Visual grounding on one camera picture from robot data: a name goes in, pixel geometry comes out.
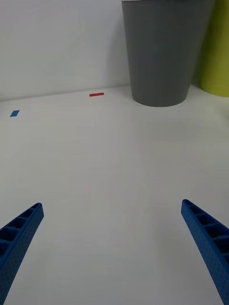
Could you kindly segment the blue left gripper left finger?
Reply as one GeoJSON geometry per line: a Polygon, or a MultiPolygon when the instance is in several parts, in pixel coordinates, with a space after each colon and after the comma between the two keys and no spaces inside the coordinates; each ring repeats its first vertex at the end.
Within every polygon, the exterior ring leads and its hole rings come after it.
{"type": "Polygon", "coordinates": [[[4,304],[30,243],[44,218],[36,203],[0,230],[0,304],[4,304]]]}

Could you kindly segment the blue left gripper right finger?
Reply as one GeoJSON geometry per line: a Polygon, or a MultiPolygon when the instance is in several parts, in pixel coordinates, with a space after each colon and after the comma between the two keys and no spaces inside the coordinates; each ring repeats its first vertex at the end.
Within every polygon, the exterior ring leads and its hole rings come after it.
{"type": "Polygon", "coordinates": [[[229,304],[229,229],[187,199],[181,214],[223,304],[229,304]]]}

